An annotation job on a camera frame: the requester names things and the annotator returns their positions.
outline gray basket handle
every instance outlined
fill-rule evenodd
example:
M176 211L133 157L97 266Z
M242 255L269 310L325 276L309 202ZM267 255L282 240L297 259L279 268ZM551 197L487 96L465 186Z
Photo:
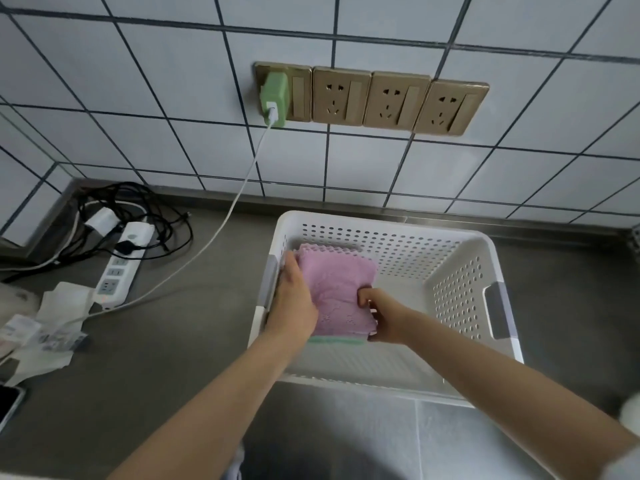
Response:
M278 275L278 258L273 254L267 257L267 265L264 267L262 274L262 282L260 283L260 291L258 292L258 306L263 306L265 310L271 306L271 298L273 297L273 284Z
M511 313L507 286L501 281L492 282L484 289L484 304L491 323L494 339L517 339L516 323Z

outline power strip outlet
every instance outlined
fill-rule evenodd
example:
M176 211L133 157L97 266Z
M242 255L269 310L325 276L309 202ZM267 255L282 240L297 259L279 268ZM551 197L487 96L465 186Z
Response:
M155 229L145 222L130 222L124 227L119 242L131 241L136 246L147 246L154 236ZM100 303L105 310L123 304L140 266L140 258L144 255L145 250L140 249L134 250L128 256L111 256L95 288L93 301Z

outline black cable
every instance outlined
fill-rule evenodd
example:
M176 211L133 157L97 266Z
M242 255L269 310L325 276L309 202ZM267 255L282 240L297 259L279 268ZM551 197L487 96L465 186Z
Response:
M146 261L150 259L160 259L167 257L175 252L183 249L191 241L193 241L193 228L189 222L189 213L180 212L171 204L167 203L151 190L146 185L141 185L135 182L121 182L117 184L107 185L96 189L87 189L77 197L77 211L79 213L79 220L84 224L88 219L87 203L90 201L98 200L103 207L112 209L116 217L120 220L112 231L105 235L101 240L94 244L89 249L85 250L87 241L92 234L92 229L86 226L80 227L80 233L75 237L68 246L62 249L55 262L50 263L47 266L43 266L38 269L32 269L27 271L19 271L3 280L4 283L11 283L20 278L26 276L32 276L34 274L45 273L53 269L60 267L66 267L76 262L84 261L92 256L95 256L101 252L107 252L111 255L124 257L128 260L140 260ZM117 201L132 200L135 203L139 203L144 207L145 211L139 214L135 214L131 211L130 205L120 204ZM163 207L176 214L176 218L168 220L163 214ZM114 250L103 247L110 238L123 231L124 227L130 222L142 221L144 218L147 222L153 225L156 229L156 241L148 246L133 246L135 250L151 250L161 247L164 250L163 254L156 256L143 256L141 258L129 258L121 253L116 253ZM181 223L187 225L189 234L187 240L180 245L170 248L168 243L172 240L175 233L175 228Z

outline white sleeve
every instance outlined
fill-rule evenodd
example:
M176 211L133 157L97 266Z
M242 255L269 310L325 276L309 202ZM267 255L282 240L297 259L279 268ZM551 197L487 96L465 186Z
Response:
M638 478L639 472L640 446L608 465L600 480L632 480Z

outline hand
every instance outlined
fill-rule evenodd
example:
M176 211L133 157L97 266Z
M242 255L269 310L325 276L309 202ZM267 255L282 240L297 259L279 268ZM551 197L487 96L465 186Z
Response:
M303 347L316 328L318 310L311 301L311 293L293 252L287 251L284 259L264 331L285 337L296 347Z
M404 344L407 331L410 328L407 322L416 313L396 301L380 288L361 288L358 290L358 306L368 306L378 322L375 335L369 336L371 342L388 342L390 344Z

